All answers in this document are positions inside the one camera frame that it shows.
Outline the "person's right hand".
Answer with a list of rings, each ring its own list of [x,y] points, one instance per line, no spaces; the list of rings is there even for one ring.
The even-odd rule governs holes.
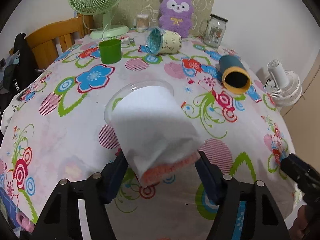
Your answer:
[[[301,240],[304,237],[304,230],[308,226],[306,212],[310,209],[309,205],[302,205],[298,209],[297,218],[293,222],[293,226],[289,229],[292,240]]]

